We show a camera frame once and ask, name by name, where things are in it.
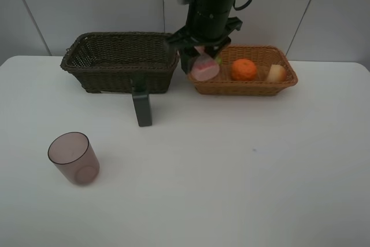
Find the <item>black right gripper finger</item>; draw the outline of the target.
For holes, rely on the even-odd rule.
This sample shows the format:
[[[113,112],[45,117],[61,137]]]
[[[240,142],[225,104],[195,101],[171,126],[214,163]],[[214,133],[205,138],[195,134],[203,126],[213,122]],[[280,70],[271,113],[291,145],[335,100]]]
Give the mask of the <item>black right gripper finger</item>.
[[[231,38],[226,37],[222,42],[216,45],[205,46],[204,52],[213,59],[216,59],[219,56],[219,54],[223,51],[223,49],[225,49],[230,43]]]
[[[193,68],[196,59],[199,57],[199,52],[195,47],[187,47],[179,50],[181,68],[185,74],[189,74]]]

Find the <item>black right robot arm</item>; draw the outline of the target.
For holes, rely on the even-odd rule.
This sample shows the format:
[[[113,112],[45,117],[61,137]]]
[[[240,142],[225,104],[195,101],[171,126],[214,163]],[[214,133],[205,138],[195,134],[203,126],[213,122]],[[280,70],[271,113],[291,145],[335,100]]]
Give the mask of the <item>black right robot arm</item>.
[[[242,21],[230,17],[231,9],[240,11],[252,0],[179,0],[188,5],[185,25],[166,39],[170,49],[180,54],[182,70],[190,73],[196,58],[197,47],[203,47],[211,58],[217,57],[231,43],[230,34],[240,30]]]

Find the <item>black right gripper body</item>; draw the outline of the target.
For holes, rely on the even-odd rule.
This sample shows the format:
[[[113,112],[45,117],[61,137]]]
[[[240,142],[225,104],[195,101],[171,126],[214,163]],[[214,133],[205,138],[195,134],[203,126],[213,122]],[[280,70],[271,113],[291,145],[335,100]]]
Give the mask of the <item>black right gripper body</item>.
[[[194,46],[211,46],[222,48],[227,44],[230,44],[231,38],[229,35],[237,30],[239,31],[242,27],[242,21],[237,17],[230,17],[226,21],[226,25],[221,32],[221,35],[217,38],[212,39],[207,34],[198,34],[195,31],[190,30],[189,27],[184,26],[174,34],[170,35],[165,41],[171,49],[186,49]]]

